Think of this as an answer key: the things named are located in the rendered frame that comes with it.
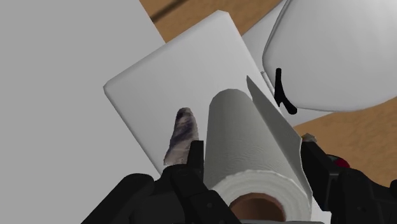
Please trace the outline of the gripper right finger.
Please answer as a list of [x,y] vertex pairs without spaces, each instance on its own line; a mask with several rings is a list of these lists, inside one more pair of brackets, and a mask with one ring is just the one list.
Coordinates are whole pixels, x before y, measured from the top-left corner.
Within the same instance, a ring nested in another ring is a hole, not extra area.
[[397,179],[382,186],[357,169],[339,167],[315,143],[301,145],[303,171],[330,224],[397,224]]

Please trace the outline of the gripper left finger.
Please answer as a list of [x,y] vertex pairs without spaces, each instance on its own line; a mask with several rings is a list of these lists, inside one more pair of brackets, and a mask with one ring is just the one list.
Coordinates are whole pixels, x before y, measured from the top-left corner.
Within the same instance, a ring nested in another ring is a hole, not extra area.
[[81,224],[240,224],[203,175],[204,143],[192,141],[186,164],[166,167],[158,180],[125,176]]

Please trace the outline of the small red round object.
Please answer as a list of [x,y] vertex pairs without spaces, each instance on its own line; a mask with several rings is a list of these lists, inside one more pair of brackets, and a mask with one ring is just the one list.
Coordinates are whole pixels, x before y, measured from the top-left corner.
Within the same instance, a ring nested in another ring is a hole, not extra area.
[[328,158],[338,167],[350,168],[350,164],[341,157],[328,155]]

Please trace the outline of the grey mottled cone-shaped object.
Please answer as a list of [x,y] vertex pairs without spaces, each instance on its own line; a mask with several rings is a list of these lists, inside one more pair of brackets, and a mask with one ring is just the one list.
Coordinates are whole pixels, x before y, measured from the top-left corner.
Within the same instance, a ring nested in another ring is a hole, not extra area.
[[187,163],[190,145],[195,140],[199,140],[199,132],[194,114],[190,108],[181,108],[176,115],[164,165]]

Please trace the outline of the white paper towel roll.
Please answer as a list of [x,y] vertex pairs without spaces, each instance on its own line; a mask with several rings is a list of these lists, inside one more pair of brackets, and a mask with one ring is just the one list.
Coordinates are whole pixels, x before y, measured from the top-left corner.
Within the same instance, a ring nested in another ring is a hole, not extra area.
[[302,138],[248,78],[210,103],[204,183],[242,220],[309,221]]

